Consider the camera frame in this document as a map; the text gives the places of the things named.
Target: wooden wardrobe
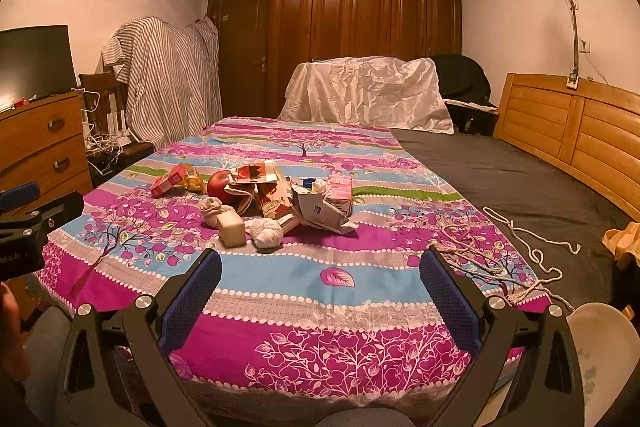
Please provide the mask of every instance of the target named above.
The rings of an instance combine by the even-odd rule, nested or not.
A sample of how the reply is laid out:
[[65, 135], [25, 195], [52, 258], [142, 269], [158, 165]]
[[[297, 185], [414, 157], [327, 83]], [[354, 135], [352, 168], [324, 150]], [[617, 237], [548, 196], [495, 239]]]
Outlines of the wooden wardrobe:
[[276, 118], [302, 62], [459, 54], [460, 0], [271, 0], [267, 111]]

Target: metal screw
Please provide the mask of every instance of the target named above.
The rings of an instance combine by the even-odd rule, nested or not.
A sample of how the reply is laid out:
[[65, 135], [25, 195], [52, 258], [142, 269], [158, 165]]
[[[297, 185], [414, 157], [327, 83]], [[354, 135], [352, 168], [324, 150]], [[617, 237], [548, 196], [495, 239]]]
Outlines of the metal screw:
[[88, 315], [89, 312], [91, 311], [91, 304], [82, 304], [79, 308], [78, 308], [78, 315], [80, 315], [81, 317], [84, 317], [85, 315]]
[[549, 306], [549, 313], [554, 317], [562, 317], [562, 308], [555, 304], [551, 304], [551, 306]]
[[497, 296], [489, 297], [489, 306], [494, 310], [501, 310], [504, 308], [504, 299]]
[[143, 295], [136, 299], [136, 308], [149, 308], [151, 306], [152, 298], [149, 295]]

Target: rope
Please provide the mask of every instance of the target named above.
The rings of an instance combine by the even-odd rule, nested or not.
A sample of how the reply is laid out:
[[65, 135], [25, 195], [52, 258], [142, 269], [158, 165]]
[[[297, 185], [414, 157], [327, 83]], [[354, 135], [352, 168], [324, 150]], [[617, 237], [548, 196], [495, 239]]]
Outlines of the rope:
[[[459, 269], [460, 271], [472, 277], [480, 277], [488, 281], [510, 282], [514, 285], [524, 288], [524, 291], [514, 293], [509, 296], [505, 296], [512, 305], [516, 305], [519, 302], [522, 302], [524, 299], [527, 298], [527, 296], [530, 295], [530, 293], [532, 293], [532, 291], [539, 290], [544, 292], [550, 298], [555, 299], [559, 302], [562, 302], [562, 304], [565, 305], [567, 310], [569, 310], [570, 313], [573, 313], [573, 311], [575, 311], [575, 308], [571, 306], [571, 304], [566, 299], [564, 299], [559, 295], [556, 295], [555, 293], [552, 293], [551, 290], [549, 290], [548, 288], [545, 288], [544, 286], [545, 284], [549, 284], [549, 283], [561, 280], [563, 277], [562, 270], [556, 266], [546, 268], [543, 265], [543, 261], [545, 259], [545, 255], [543, 251], [540, 250], [539, 248], [531, 248], [529, 246], [529, 243], [527, 243], [523, 238], [521, 238], [516, 233], [516, 231], [526, 232], [529, 235], [532, 235], [533, 237], [538, 239], [539, 241], [543, 241], [544, 243], [547, 243], [548, 245], [558, 245], [560, 247], [566, 247], [572, 255], [578, 255], [578, 253], [580, 252], [580, 245], [576, 245], [576, 247], [574, 248], [572, 247], [571, 243], [568, 243], [567, 241], [552, 241], [550, 239], [546, 239], [545, 237], [542, 237], [541, 235], [538, 235], [537, 233], [531, 232], [530, 230], [523, 229], [521, 227], [516, 227], [513, 221], [507, 219], [504, 216], [501, 216], [500, 214], [498, 214], [498, 212], [495, 212], [495, 210], [493, 210], [492, 208], [489, 208], [488, 206], [483, 207], [482, 211], [490, 219], [493, 219], [494, 221], [498, 221], [508, 227], [508, 229], [513, 234], [513, 237], [515, 237], [527, 248], [527, 255], [529, 256], [529, 259], [532, 263], [535, 263], [536, 265], [538, 265], [538, 267], [547, 275], [550, 275], [552, 272], [555, 272], [556, 276], [549, 277], [549, 279], [539, 279], [533, 284], [527, 284], [527, 283], [524, 283], [523, 281], [514, 279], [513, 277], [505, 277], [503, 275], [500, 275], [500, 273], [502, 273], [502, 267], [492, 267], [490, 265], [490, 263], [494, 265], [498, 264], [497, 261], [493, 257], [490, 257], [487, 254], [485, 254], [484, 251], [479, 250], [478, 248], [475, 247], [475, 239], [472, 236], [470, 237], [470, 234], [471, 234], [470, 227], [467, 227], [462, 235], [463, 240], [467, 240], [470, 237], [470, 243], [465, 243], [463, 240], [460, 241], [454, 235], [450, 235], [448, 231], [450, 227], [456, 227], [457, 229], [459, 229], [460, 226], [456, 224], [448, 224], [448, 225], [442, 226], [442, 232], [447, 237], [447, 239], [450, 240], [450, 242], [452, 243], [452, 246], [449, 247], [447, 245], [443, 245], [438, 241], [436, 241], [435, 239], [432, 239], [429, 242], [429, 246], [430, 247], [436, 246], [438, 248], [438, 251], [441, 251], [443, 253], [455, 254], [458, 257], [462, 257], [462, 259], [465, 259], [467, 262], [472, 263], [476, 267], [479, 267], [480, 269], [488, 272], [486, 274], [479, 274], [478, 272], [474, 272], [472, 270], [469, 270], [463, 267], [460, 263], [457, 263], [457, 261], [450, 258], [450, 261], [452, 261], [451, 264], [455, 268]], [[473, 257], [468, 256], [467, 254], [468, 252], [473, 253], [474, 255], [479, 255], [482, 258], [484, 258], [484, 260], [486, 261], [486, 265], [484, 265], [483, 263], [479, 263], [478, 261], [473, 259]]]

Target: person's hand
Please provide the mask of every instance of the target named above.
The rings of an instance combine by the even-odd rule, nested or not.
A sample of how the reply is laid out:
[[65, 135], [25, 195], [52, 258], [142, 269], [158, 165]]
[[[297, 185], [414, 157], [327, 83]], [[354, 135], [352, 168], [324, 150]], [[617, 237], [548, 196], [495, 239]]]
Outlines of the person's hand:
[[22, 382], [31, 372], [20, 341], [20, 310], [9, 286], [0, 282], [0, 365], [13, 381]]

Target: apple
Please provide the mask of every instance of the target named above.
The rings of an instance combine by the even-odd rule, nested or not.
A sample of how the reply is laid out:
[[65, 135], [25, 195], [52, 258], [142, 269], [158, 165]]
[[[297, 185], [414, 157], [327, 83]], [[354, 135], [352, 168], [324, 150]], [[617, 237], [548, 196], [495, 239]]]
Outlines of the apple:
[[233, 194], [225, 191], [225, 187], [229, 182], [229, 174], [231, 174], [231, 171], [214, 172], [209, 178], [209, 183], [207, 183], [207, 194], [209, 197], [218, 198], [222, 201], [222, 204], [232, 204], [236, 199]]

